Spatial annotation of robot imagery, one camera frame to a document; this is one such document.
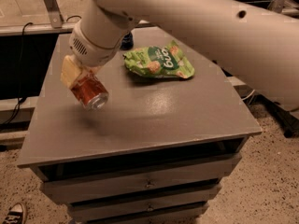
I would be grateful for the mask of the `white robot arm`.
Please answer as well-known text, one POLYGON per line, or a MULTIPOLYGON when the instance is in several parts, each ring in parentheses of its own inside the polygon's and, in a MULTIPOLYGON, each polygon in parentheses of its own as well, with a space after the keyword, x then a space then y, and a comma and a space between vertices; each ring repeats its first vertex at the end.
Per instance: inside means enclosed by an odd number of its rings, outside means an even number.
POLYGON ((235 0, 90 0, 70 38, 61 80, 74 88, 148 21, 216 61, 268 100, 299 110, 299 22, 235 0))

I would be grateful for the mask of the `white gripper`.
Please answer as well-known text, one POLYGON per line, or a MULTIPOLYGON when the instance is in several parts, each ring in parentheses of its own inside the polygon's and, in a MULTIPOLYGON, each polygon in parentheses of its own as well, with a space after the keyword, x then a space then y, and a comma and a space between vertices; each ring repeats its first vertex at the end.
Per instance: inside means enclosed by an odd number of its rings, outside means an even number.
POLYGON ((70 89, 81 73, 83 76, 96 75, 100 66, 115 56, 123 37, 130 31, 128 17, 90 3, 70 36, 69 46, 74 55, 64 57, 61 81, 70 89))

